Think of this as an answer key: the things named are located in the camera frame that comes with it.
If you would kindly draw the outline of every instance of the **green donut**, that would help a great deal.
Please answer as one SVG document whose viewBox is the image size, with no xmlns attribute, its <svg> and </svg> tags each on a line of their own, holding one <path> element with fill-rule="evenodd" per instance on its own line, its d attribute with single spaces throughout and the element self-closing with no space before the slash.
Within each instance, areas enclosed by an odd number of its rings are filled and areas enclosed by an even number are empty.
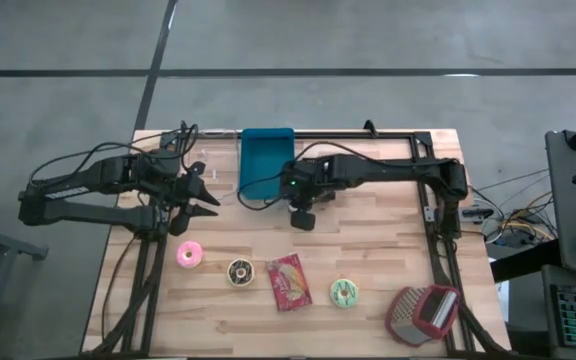
<svg viewBox="0 0 576 360">
<path fill-rule="evenodd" d="M 359 300 L 359 289 L 352 281 L 339 279 L 330 286 L 330 300 L 341 308 L 351 308 Z"/>
</svg>

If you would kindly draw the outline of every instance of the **toy donut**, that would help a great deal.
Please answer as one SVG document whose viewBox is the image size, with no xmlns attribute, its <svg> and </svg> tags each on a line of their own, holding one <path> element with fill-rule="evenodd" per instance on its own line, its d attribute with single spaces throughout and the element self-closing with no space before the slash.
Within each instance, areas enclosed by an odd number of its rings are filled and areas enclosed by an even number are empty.
<svg viewBox="0 0 576 360">
<path fill-rule="evenodd" d="M 199 265 L 203 256 L 204 251 L 201 245 L 194 241 L 186 241 L 179 245 L 177 249 L 177 262 L 186 269 Z"/>
<path fill-rule="evenodd" d="M 339 279 L 330 286 L 330 299 L 341 308 L 351 308 L 359 300 L 359 289 L 352 281 Z"/>
<path fill-rule="evenodd" d="M 250 261 L 237 259 L 228 265 L 226 276 L 233 286 L 248 286 L 255 277 L 255 269 Z"/>
</svg>

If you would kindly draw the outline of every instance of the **blue plastic bin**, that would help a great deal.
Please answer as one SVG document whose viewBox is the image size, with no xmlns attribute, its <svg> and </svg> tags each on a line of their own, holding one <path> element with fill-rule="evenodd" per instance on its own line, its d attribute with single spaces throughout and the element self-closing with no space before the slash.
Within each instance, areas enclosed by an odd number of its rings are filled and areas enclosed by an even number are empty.
<svg viewBox="0 0 576 360">
<path fill-rule="evenodd" d="M 293 129 L 245 129 L 241 133 L 239 188 L 279 174 L 286 161 L 294 158 Z M 241 193 L 251 200 L 275 198 L 279 195 L 279 178 L 247 186 Z"/>
</svg>

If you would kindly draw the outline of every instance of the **red snack bag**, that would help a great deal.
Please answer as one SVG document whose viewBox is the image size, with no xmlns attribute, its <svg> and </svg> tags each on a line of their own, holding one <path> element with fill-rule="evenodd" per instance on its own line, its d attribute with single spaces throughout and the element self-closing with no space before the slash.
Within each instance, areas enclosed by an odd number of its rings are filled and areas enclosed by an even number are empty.
<svg viewBox="0 0 576 360">
<path fill-rule="evenodd" d="M 288 311 L 312 304 L 310 290 L 297 254 L 269 261 L 266 264 L 277 310 Z"/>
</svg>

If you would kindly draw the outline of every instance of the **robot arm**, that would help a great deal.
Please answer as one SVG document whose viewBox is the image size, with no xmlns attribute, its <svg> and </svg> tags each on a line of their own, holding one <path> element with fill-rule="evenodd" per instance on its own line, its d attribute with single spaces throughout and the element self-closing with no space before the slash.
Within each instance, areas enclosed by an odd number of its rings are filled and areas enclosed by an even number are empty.
<svg viewBox="0 0 576 360">
<path fill-rule="evenodd" d="M 165 228 L 167 212 L 178 207 L 168 231 L 179 235 L 194 216 L 216 216 L 217 213 L 190 198 L 213 205 L 219 202 L 206 190 L 199 177 L 205 165 L 197 162 L 191 170 L 177 177 L 179 157 L 167 150 L 131 154 L 99 160 L 88 169 L 51 179 L 31 181 L 19 194 L 19 219 L 26 225 L 47 225 L 60 220 L 120 225 L 134 233 L 147 233 Z M 119 194 L 143 192 L 157 202 L 131 209 L 88 205 L 66 201 L 66 198 L 90 192 Z"/>
<path fill-rule="evenodd" d="M 307 212 L 318 201 L 334 199 L 334 192 L 365 182 L 420 181 L 438 200 L 439 234 L 460 236 L 459 201 L 468 195 L 466 172 L 456 159 L 372 160 L 350 154 L 291 161 L 284 165 L 280 194 L 296 211 L 291 224 L 303 230 L 314 228 L 314 215 Z"/>
</svg>

